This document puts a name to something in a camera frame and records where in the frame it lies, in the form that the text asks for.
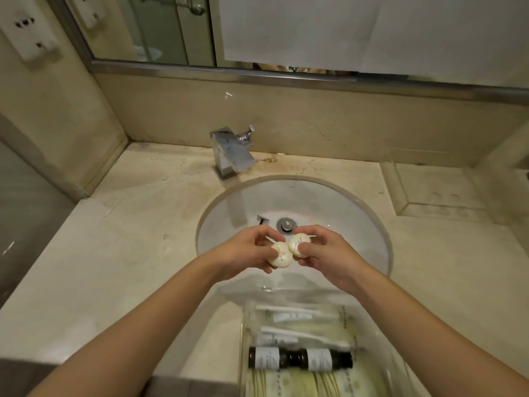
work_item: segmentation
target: electrical outlet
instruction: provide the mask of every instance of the electrical outlet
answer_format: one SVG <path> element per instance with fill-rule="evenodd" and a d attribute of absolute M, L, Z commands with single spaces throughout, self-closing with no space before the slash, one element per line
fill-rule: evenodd
<path fill-rule="evenodd" d="M 0 0 L 0 28 L 24 61 L 59 47 L 35 0 Z"/>
<path fill-rule="evenodd" d="M 94 28 L 106 17 L 101 0 L 71 0 L 71 2 L 87 29 Z"/>

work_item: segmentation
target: forearm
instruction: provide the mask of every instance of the forearm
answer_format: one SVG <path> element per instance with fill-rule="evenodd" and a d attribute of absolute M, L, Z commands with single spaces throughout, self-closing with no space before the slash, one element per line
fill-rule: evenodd
<path fill-rule="evenodd" d="M 215 283 L 197 258 L 55 369 L 31 397 L 132 397 Z"/>
<path fill-rule="evenodd" d="M 529 381 L 457 333 L 372 267 L 357 298 L 434 397 L 526 396 Z"/>

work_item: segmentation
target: faucet handle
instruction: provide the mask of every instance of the faucet handle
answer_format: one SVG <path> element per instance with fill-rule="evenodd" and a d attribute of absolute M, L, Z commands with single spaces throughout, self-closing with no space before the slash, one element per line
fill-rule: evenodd
<path fill-rule="evenodd" d="M 255 132 L 253 125 L 248 126 L 248 131 L 238 134 L 237 136 L 241 140 L 242 144 L 248 149 L 252 147 L 252 134 Z"/>

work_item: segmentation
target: clear plastic container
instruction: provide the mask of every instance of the clear plastic container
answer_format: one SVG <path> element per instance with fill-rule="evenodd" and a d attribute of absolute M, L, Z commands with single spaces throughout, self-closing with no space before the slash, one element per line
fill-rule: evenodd
<path fill-rule="evenodd" d="M 325 289 L 244 294 L 240 397 L 413 395 L 402 358 L 352 296 Z M 331 373 L 249 369 L 251 346 L 349 350 L 353 369 Z"/>

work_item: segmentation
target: mirror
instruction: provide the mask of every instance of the mirror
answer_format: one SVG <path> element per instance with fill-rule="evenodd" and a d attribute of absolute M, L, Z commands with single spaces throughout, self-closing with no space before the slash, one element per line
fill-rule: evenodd
<path fill-rule="evenodd" d="M 65 0 L 105 60 L 529 88 L 529 0 Z"/>

